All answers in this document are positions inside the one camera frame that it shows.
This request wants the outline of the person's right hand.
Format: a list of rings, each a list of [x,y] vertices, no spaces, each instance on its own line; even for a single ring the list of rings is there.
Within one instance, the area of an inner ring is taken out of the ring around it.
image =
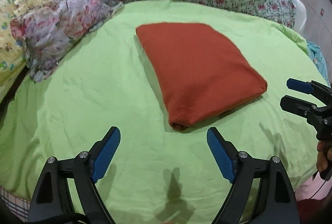
[[[331,141],[319,141],[317,144],[316,167],[319,173],[327,169],[328,161],[331,161]]]

